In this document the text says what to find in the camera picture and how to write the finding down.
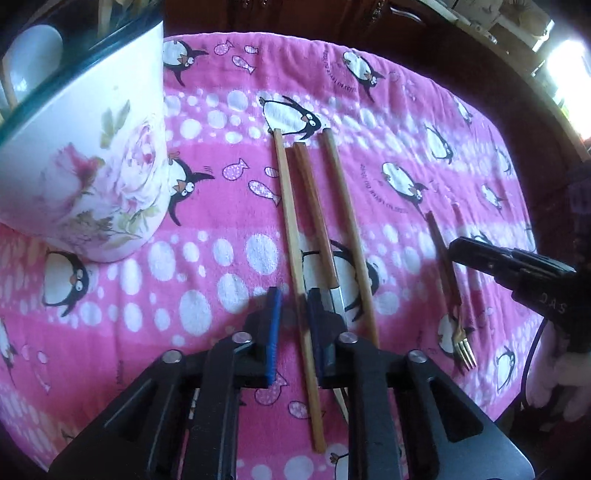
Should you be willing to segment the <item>white gloved right hand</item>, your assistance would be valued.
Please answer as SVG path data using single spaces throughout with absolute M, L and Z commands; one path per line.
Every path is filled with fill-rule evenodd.
M 566 401 L 560 408 L 567 422 L 574 422 L 590 411 L 590 353 L 569 352 L 568 340 L 553 323 L 548 323 L 526 380 L 526 400 L 534 408 L 550 402 L 552 391 L 564 387 Z

